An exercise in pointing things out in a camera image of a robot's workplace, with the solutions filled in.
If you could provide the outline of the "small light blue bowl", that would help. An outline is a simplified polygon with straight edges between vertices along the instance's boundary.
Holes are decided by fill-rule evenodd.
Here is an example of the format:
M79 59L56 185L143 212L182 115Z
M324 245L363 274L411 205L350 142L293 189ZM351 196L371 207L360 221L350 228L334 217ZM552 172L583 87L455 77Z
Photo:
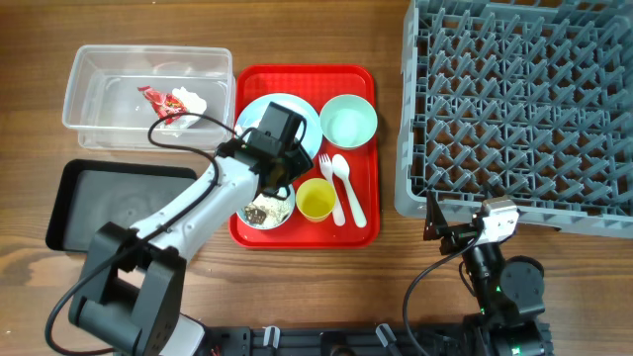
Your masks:
M282 188L278 198L258 195L236 214L246 225L255 229L273 229L287 221L296 205L295 190L292 186Z

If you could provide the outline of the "food leftovers rice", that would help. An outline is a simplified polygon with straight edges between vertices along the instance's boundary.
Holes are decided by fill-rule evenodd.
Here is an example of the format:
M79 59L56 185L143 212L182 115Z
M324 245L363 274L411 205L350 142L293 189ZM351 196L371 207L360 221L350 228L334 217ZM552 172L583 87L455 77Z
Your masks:
M270 229L281 225L293 209L291 198L278 200L260 195L242 210L242 214L245 222L254 228Z

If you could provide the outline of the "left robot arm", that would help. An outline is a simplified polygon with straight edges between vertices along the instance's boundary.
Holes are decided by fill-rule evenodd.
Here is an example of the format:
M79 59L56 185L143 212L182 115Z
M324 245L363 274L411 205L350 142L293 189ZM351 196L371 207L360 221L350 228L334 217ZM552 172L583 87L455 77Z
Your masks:
M109 352L211 354L208 329L181 312L187 265L230 216L313 168L302 146L307 127L303 116L271 103L257 127L220 144L205 173L167 206L128 228L105 223L59 301L69 321Z

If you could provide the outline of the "yellow plastic cup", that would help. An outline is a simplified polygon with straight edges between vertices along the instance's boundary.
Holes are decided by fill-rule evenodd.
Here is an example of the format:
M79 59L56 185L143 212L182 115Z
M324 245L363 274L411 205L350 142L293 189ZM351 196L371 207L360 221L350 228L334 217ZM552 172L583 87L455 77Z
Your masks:
M324 221L332 213L336 200L334 187L321 178L305 181L296 191L296 206L312 223Z

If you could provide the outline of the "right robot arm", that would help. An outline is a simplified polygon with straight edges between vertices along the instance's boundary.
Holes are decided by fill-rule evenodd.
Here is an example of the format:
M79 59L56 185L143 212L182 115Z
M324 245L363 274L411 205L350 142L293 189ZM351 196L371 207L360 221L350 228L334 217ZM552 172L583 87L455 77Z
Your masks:
M440 253L462 258L478 314L463 319L462 347L468 355L551 355L545 311L544 268L526 256L505 258L501 244L515 234L519 209L507 197L490 198L468 223L450 225L432 195L427 196L425 240L441 241Z

